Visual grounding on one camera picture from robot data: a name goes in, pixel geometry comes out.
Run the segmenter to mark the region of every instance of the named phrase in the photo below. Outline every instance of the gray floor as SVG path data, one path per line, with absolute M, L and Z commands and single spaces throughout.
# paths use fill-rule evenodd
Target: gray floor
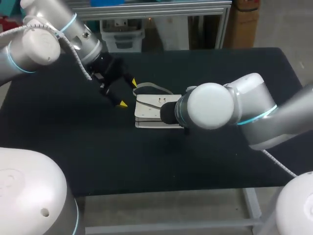
M 311 0 L 262 0 L 255 46 L 280 47 L 303 85 L 313 80 L 312 22 Z M 0 103 L 7 88 L 8 85 L 0 88 Z M 274 188 L 257 189 L 262 209 L 274 191 Z M 93 196 L 87 197 L 85 204 L 86 226 L 227 218 L 247 218 L 240 189 Z M 148 234 L 251 235 L 252 232 L 249 228 L 239 228 Z M 269 235 L 278 235 L 276 228 Z

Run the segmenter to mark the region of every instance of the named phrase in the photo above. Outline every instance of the white cable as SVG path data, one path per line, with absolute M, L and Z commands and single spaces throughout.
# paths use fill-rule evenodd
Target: white cable
M 48 25 L 44 25 L 44 24 L 30 24 L 30 25 L 23 25 L 23 26 L 20 26 L 20 27 L 17 27 L 17 28 L 13 28 L 11 30 L 8 30 L 8 31 L 5 31 L 3 33 L 0 33 L 0 38 L 2 37 L 5 37 L 5 36 L 8 36 L 10 34 L 14 34 L 14 33 L 17 33 L 17 32 L 21 32 L 21 31 L 24 31 L 24 30 L 27 30 L 27 29 L 33 29 L 33 28 L 41 28 L 41 29 L 46 29 L 46 30 L 49 30 L 49 31 L 52 31 L 53 33 L 56 33 L 59 35 L 60 38 L 62 38 L 65 43 L 68 45 L 68 47 L 70 48 L 71 52 L 73 53 L 78 65 L 79 65 L 79 68 L 81 69 L 81 71 L 83 72 L 84 76 L 87 78 L 87 80 L 92 80 L 92 78 L 90 77 L 90 75 L 88 74 L 88 72 L 85 70 L 75 48 L 73 47 L 73 45 L 70 43 L 70 41 L 67 39 L 67 37 L 64 35 L 64 33 L 58 31 L 58 30 L 55 30 L 54 28 L 51 28 L 50 26 Z
M 296 174 L 294 174 L 291 170 L 289 170 L 282 163 L 280 163 L 280 161 L 278 161 L 276 158 L 274 158 L 273 155 L 271 155 L 269 152 L 267 152 L 266 150 L 261 150 L 261 152 L 264 153 L 266 156 L 268 156 L 273 162 L 275 162 L 278 166 L 280 166 L 285 172 L 287 172 L 293 178 L 297 177 Z

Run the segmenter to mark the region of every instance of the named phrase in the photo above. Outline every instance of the white container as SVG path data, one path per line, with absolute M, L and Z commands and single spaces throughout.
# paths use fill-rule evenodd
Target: white container
M 100 32 L 108 52 L 141 52 L 142 39 L 145 38 L 144 28 L 127 32 L 105 32 L 103 22 L 100 21 Z

